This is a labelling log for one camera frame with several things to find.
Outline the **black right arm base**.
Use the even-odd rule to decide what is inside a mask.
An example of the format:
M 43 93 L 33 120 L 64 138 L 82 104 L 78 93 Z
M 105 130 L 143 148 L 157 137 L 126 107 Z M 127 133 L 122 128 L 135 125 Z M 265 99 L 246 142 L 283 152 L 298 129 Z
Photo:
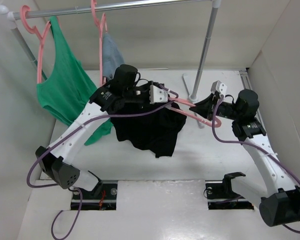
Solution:
M 245 176 L 242 172 L 232 172 L 225 174 L 222 180 L 206 180 L 203 196 L 208 210 L 254 210 L 252 203 L 232 190 L 231 180 Z

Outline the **black t shirt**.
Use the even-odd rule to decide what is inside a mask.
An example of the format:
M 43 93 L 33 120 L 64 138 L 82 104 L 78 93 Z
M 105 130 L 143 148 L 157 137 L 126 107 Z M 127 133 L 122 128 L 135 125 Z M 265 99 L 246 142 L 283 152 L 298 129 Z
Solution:
M 179 132 L 186 123 L 183 114 L 162 108 L 138 117 L 112 117 L 117 140 L 130 141 L 139 150 L 150 150 L 156 158 L 171 157 Z

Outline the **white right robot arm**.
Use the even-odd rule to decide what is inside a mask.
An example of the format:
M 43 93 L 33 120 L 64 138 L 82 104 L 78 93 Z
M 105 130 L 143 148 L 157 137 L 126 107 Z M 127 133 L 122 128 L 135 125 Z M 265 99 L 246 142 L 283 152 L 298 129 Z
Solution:
M 242 172 L 224 175 L 221 191 L 227 197 L 235 194 L 256 206 L 269 227 L 300 222 L 300 180 L 288 170 L 272 150 L 267 133 L 256 114 L 260 106 L 258 94 L 244 89 L 236 101 L 228 103 L 225 96 L 215 91 L 206 99 L 190 107 L 201 117 L 216 122 L 217 117 L 232 120 L 232 132 L 249 153 L 256 165 L 265 188 L 248 183 Z

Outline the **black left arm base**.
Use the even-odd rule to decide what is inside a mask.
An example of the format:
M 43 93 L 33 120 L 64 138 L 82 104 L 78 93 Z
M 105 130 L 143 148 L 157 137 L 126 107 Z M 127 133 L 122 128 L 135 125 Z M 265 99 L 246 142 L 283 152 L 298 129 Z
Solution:
M 71 189 L 72 197 L 70 202 L 71 210 L 78 210 L 81 204 L 82 211 L 114 211 L 117 208 L 118 181 L 101 180 L 93 172 L 88 171 L 98 179 L 98 185 L 93 191 L 80 189 L 80 193 Z

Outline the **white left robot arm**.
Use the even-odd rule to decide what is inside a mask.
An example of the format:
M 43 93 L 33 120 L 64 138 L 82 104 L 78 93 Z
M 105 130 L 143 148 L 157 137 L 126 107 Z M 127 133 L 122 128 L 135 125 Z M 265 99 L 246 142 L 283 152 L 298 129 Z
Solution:
M 125 118 L 118 112 L 128 104 L 149 106 L 152 103 L 152 81 L 140 84 L 140 73 L 127 64 L 116 69 L 114 78 L 98 87 L 83 110 L 67 130 L 47 147 L 40 146 L 36 164 L 62 189 L 84 190 L 90 198 L 101 194 L 102 181 L 95 174 L 79 169 L 75 157 L 86 141 L 109 118 Z

